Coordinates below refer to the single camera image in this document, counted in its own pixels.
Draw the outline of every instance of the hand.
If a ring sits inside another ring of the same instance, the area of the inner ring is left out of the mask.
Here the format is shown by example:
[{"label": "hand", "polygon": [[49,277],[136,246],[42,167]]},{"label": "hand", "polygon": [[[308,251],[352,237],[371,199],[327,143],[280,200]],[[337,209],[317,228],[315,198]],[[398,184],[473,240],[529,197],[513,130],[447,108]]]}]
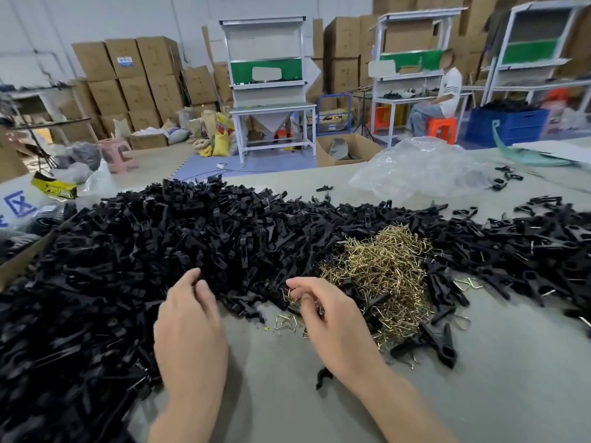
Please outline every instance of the hand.
[{"label": "hand", "polygon": [[213,431],[228,358],[218,305],[207,282],[197,281],[200,274],[191,269],[170,288],[154,324],[156,361],[170,396],[167,412],[199,425],[196,433],[203,438],[192,441],[208,441]]},{"label": "hand", "polygon": [[[352,298],[321,278],[291,278],[287,285],[294,289],[293,300],[300,300],[306,330],[322,362],[354,395],[360,397],[369,382],[389,372]],[[316,312],[316,300],[324,307],[324,320]]]}]

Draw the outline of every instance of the white wall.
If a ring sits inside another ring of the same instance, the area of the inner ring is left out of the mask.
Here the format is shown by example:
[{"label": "white wall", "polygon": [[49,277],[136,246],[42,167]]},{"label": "white wall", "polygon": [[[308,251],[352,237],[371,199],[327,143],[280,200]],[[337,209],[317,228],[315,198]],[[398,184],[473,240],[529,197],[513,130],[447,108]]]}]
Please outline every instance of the white wall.
[{"label": "white wall", "polygon": [[109,38],[164,35],[179,43],[184,66],[207,65],[201,33],[207,22],[298,14],[322,18],[326,26],[335,16],[370,14],[371,5],[371,0],[0,0],[0,82],[46,85],[40,67],[55,80],[84,76],[70,44]]}]

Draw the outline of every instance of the worker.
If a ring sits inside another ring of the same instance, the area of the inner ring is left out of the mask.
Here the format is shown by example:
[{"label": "worker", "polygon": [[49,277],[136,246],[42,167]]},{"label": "worker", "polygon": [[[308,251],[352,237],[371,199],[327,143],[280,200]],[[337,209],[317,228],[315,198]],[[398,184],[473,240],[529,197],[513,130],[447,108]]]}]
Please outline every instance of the worker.
[{"label": "worker", "polygon": [[444,74],[439,86],[439,94],[431,101],[414,104],[408,115],[405,137],[427,135],[427,124],[431,118],[452,118],[460,101],[462,73],[453,66],[456,55],[447,49],[440,59]]},{"label": "worker", "polygon": [[[200,269],[182,276],[154,324],[154,351],[168,404],[152,425],[149,443],[206,443],[218,416],[228,343],[216,299],[199,276]],[[287,285],[292,299],[300,300],[322,362],[359,398],[388,442],[457,442],[410,382],[386,365],[353,299],[321,278],[291,278]],[[324,307],[324,320],[316,301]]]}]

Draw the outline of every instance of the worktable surface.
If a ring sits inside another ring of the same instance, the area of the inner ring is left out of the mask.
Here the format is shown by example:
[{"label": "worktable surface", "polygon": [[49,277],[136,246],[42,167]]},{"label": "worktable surface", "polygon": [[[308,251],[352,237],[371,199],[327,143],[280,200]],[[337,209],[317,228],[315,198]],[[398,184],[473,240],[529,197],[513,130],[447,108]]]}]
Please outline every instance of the worktable surface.
[{"label": "worktable surface", "polygon": [[[562,195],[578,210],[591,209],[591,195],[528,175],[524,168],[503,160],[496,149],[470,151],[479,159],[516,166],[523,181],[509,181],[496,193],[484,191],[477,202],[449,199],[443,211],[477,205],[478,222],[500,218],[506,211],[539,195]],[[368,191],[351,188],[348,181],[359,165],[334,166],[227,178],[231,184],[288,192],[288,198],[323,197],[316,188],[334,186],[333,204],[377,204]],[[591,189],[588,168],[535,168],[552,181]],[[431,199],[415,195],[408,208],[425,208]],[[453,370],[432,350],[420,350],[421,363],[411,370],[396,362],[392,369],[410,379],[458,439],[464,443],[580,443],[589,440],[591,341],[586,326],[562,316],[558,301],[540,308],[526,297],[505,301],[485,289],[471,289],[472,303],[459,313],[472,320],[462,332],[452,327],[459,359]],[[222,311],[231,346],[230,365],[222,407],[212,442],[301,443],[383,441],[362,405],[336,380],[326,380],[316,391],[322,368],[310,340],[301,331],[274,331],[280,311],[260,306],[264,325],[237,319]],[[166,393],[152,396],[132,414],[129,426],[138,441],[146,441],[156,407],[164,410]]]}]

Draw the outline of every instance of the white t-shirt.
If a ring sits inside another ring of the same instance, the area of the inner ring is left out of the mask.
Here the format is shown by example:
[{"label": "white t-shirt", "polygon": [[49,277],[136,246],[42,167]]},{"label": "white t-shirt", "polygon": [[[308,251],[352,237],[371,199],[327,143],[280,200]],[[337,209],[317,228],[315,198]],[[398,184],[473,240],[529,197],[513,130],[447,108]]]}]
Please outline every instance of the white t-shirt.
[{"label": "white t-shirt", "polygon": [[460,91],[462,91],[462,73],[454,66],[441,78],[441,86],[437,95],[438,98],[448,94],[453,95],[452,99],[436,104],[441,107],[441,112],[445,118],[451,118],[456,112],[457,104],[460,101]]}]

